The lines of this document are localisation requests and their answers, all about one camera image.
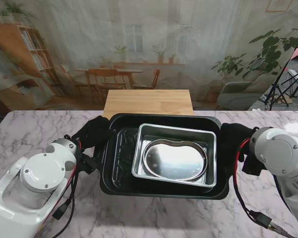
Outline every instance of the stainless steel tray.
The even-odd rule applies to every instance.
[[[205,173],[197,177],[195,180],[190,181],[161,178],[153,175],[146,169],[143,162],[143,155],[146,146],[158,139],[179,142],[192,141],[197,143],[207,153],[208,161]],[[214,187],[217,182],[216,171],[216,135],[213,132],[146,123],[139,127],[135,156],[132,165],[132,174],[135,177],[201,187]]]
[[[192,141],[158,139],[149,143],[143,153],[147,171],[163,179],[197,179],[206,171],[207,161],[205,150]]]

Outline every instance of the white marble surface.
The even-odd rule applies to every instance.
[[[0,124],[0,178],[21,156],[44,151],[64,134],[73,135],[102,111],[16,111]],[[223,122],[248,127],[273,126],[298,135],[298,112],[196,111]],[[268,172],[260,177],[238,174],[248,207],[260,210],[298,237],[298,222],[287,210]],[[68,220],[70,209],[58,221],[48,222],[41,237],[51,238]],[[261,238],[281,237],[252,223],[243,212],[230,180],[228,196],[220,201],[123,197],[104,194],[99,173],[80,175],[75,213],[62,238]]]

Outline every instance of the black plastic tray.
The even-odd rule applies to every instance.
[[[219,200],[227,196],[228,177],[221,160],[217,159],[217,184],[213,188],[202,188],[177,183],[136,178],[131,173],[138,128],[143,123],[168,125],[182,128],[208,130],[217,135],[219,144],[219,120],[213,117],[166,116],[146,114],[116,114],[110,120],[110,128],[117,131],[103,153],[95,149],[94,157],[101,161],[100,187],[112,195],[173,197]]]

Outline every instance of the window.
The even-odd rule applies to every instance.
[[[184,55],[187,51],[190,26],[181,26],[178,38],[178,53]]]
[[[144,52],[143,26],[128,24],[125,26],[128,51],[132,53]]]

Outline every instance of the printed backdrop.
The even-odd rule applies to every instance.
[[[0,112],[102,109],[110,89],[247,110],[297,43],[298,0],[0,0]]]

